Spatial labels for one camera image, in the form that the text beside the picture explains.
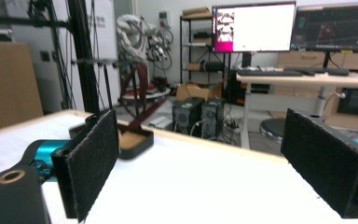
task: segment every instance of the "monitor screen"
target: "monitor screen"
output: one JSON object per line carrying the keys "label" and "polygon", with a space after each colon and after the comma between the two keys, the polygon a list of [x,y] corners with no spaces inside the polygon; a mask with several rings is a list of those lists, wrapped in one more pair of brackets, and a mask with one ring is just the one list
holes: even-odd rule
{"label": "monitor screen", "polygon": [[290,49],[358,52],[358,3],[298,7]]}
{"label": "monitor screen", "polygon": [[213,6],[213,51],[288,51],[296,1]]}

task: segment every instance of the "white wall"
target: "white wall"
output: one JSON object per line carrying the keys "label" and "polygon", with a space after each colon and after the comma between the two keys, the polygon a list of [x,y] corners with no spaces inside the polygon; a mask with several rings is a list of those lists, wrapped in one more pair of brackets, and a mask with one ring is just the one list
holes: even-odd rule
{"label": "white wall", "polygon": [[[276,0],[269,0],[271,2],[281,2]],[[183,0],[183,1],[167,1],[167,0],[134,0],[139,11],[138,16],[143,16],[147,22],[158,24],[158,13],[160,11],[170,11],[172,19],[172,29],[174,35],[173,43],[171,44],[171,56],[172,56],[172,68],[166,71],[167,78],[170,83],[179,83],[180,81],[180,31],[179,22],[180,16],[182,15],[183,9],[189,9],[194,7],[207,7],[211,9],[213,5],[231,5],[231,4],[243,4],[261,2],[257,0]],[[333,3],[347,3],[347,2],[358,2],[358,0],[297,0],[298,6],[304,5],[315,5],[315,4],[333,4]],[[235,62],[237,58],[236,54],[232,55],[232,62]],[[252,59],[252,66],[276,66],[278,64],[278,53],[257,53]]]}

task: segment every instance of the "round stool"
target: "round stool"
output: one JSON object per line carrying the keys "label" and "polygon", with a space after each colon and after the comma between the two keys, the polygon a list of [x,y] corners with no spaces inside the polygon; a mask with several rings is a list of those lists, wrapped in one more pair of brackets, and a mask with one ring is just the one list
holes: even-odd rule
{"label": "round stool", "polygon": [[281,143],[285,119],[265,119],[260,123],[260,133],[274,142]]}

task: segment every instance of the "computer tower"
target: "computer tower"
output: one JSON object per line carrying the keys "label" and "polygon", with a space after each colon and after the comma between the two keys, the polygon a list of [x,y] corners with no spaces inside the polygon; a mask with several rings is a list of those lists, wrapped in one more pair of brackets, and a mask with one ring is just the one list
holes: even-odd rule
{"label": "computer tower", "polygon": [[226,100],[224,98],[211,98],[202,104],[202,138],[217,138],[223,131],[225,103]]}
{"label": "computer tower", "polygon": [[182,102],[173,104],[172,121],[173,130],[177,133],[200,137],[201,107],[204,98],[188,97]]}
{"label": "computer tower", "polygon": [[[232,105],[244,105],[247,83],[241,83],[237,80],[237,71],[231,70],[228,74],[227,87],[224,91],[224,97]],[[252,84],[251,93],[269,93],[268,84]]]}

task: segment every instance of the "floor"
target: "floor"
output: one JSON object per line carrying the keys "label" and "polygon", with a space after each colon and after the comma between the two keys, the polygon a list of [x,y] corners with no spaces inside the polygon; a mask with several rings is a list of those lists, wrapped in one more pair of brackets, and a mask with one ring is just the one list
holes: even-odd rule
{"label": "floor", "polygon": [[[151,120],[159,117],[165,117],[166,119],[172,120],[172,105],[174,101],[175,101],[174,97],[168,98],[168,100],[163,105],[161,105],[148,119],[146,119],[143,122],[143,125],[148,126]],[[130,111],[132,111],[133,114],[135,114],[135,109],[133,105],[128,105],[128,108],[130,109]],[[119,105],[115,106],[115,110],[117,111],[118,119],[126,120],[126,121],[133,120],[133,117],[129,115],[128,112],[122,106]],[[238,129],[236,131],[241,129],[242,117],[243,117],[243,106],[230,105],[230,104],[225,105],[224,121],[225,122],[234,121],[236,124],[238,124]],[[260,122],[264,119],[269,119],[269,118],[271,118],[271,115],[267,111],[263,111],[263,112],[251,111],[249,113],[248,131],[249,131],[250,149],[262,151],[277,156],[282,156],[280,144],[270,140],[269,138],[263,136],[259,132]],[[341,133],[344,133],[350,138],[358,137],[358,131],[339,129],[339,128],[337,128],[337,130]],[[231,129],[227,127],[224,128],[224,130],[219,135],[219,137],[214,141],[219,141],[225,144],[231,144],[235,146],[241,145],[239,132],[233,132]]]}

